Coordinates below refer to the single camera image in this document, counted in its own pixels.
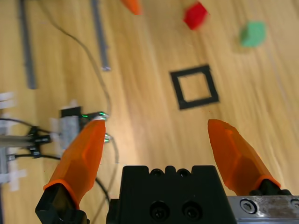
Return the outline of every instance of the screw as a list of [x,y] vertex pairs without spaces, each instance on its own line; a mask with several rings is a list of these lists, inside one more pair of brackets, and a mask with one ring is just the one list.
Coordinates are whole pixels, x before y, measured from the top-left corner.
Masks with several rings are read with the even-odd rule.
[[243,199],[240,201],[241,208],[248,214],[256,213],[256,204],[248,199]]
[[296,209],[299,209],[299,199],[295,198],[291,200],[292,206],[294,206]]

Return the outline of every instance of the gray metal rod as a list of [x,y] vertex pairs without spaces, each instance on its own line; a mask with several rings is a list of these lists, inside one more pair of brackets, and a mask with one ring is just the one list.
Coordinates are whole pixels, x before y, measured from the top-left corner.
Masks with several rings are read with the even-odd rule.
[[0,147],[26,147],[33,146],[30,136],[0,135]]
[[98,0],[91,0],[91,6],[92,6],[95,30],[97,33],[98,46],[100,49],[100,57],[102,60],[102,70],[109,71],[109,70],[111,70],[111,67],[110,67],[108,55],[107,55],[107,45],[106,45],[105,35],[104,35],[104,31],[103,31],[103,26],[101,23],[101,17],[100,17],[99,7],[98,7]]
[[28,88],[30,88],[30,89],[36,89],[37,86],[36,86],[36,78],[35,78],[33,60],[32,60],[32,54],[31,54],[27,19],[26,19],[25,0],[17,0],[17,2],[18,2],[19,17],[20,17],[20,28],[21,28],[21,35],[22,35],[22,44],[23,44],[23,54],[24,54],[24,60],[25,60],[26,76],[27,76],[27,85],[28,85]]

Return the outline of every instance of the black bracket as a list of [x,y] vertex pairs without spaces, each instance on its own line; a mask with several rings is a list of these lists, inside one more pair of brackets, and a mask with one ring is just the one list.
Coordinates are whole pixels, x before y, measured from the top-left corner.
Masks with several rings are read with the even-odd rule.
[[32,137],[32,142],[34,145],[26,147],[30,151],[30,154],[34,158],[39,158],[41,155],[41,145],[50,143],[51,137],[50,135],[39,135],[38,133],[39,129],[37,126],[33,126],[30,131],[28,132],[27,136]]
[[[186,101],[184,99],[184,95],[183,95],[178,78],[181,76],[192,75],[194,73],[203,73],[205,75],[206,82],[208,84],[208,87],[209,87],[209,90],[211,93],[211,97],[197,99],[197,100],[193,100],[193,101]],[[219,102],[218,93],[216,91],[216,88],[215,88],[215,85],[213,82],[213,78],[212,78],[212,74],[211,74],[209,65],[204,65],[204,66],[193,68],[193,69],[186,69],[186,70],[182,70],[182,71],[171,72],[171,78],[172,78],[174,90],[177,95],[178,105],[179,105],[180,110]]]

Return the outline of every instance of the metal plate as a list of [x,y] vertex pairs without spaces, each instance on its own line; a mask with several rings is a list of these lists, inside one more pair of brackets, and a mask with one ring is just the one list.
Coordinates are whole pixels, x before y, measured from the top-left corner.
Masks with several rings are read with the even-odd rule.
[[238,223],[299,224],[299,196],[229,196],[228,201]]

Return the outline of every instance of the electronic component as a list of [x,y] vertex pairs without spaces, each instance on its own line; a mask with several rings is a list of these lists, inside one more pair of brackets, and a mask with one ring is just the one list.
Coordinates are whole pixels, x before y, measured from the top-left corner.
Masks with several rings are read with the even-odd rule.
[[109,115],[104,112],[82,114],[81,107],[73,107],[61,110],[60,132],[61,132],[61,147],[66,150],[73,140],[78,136],[82,129],[95,117],[100,117],[103,120],[109,118]]

